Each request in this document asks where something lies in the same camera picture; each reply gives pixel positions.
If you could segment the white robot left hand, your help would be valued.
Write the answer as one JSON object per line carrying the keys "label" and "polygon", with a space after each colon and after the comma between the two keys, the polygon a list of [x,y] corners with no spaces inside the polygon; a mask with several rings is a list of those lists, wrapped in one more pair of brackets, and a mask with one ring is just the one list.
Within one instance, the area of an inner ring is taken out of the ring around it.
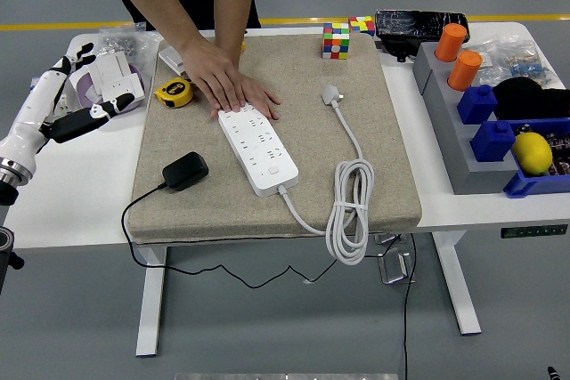
{"label": "white robot left hand", "polygon": [[[90,133],[144,99],[143,83],[131,70],[123,52],[96,56],[85,44],[61,57],[38,80],[23,103],[12,127],[1,140],[1,181],[18,187],[36,172],[36,154],[50,140],[63,143]],[[59,115],[68,78],[85,69],[98,103]]]}

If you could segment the person's right hand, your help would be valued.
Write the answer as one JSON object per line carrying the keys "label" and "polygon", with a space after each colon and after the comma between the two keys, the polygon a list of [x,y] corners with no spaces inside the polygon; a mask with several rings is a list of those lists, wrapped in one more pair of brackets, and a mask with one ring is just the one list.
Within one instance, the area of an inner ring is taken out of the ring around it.
{"label": "person's right hand", "polygon": [[222,49],[198,35],[176,50],[188,77],[206,96],[214,115],[218,110],[240,110],[244,103],[240,72]]}

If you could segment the person's left hand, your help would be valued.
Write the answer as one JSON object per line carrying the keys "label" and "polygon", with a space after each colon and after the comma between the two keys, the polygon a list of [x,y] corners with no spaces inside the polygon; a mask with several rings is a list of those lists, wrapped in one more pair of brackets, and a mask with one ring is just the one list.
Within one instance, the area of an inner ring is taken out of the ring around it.
{"label": "person's left hand", "polygon": [[264,117],[278,120],[276,105],[280,99],[266,86],[239,71],[224,72],[216,78],[220,84],[210,100],[210,116],[216,117],[220,111],[239,112],[246,103],[251,104]]}

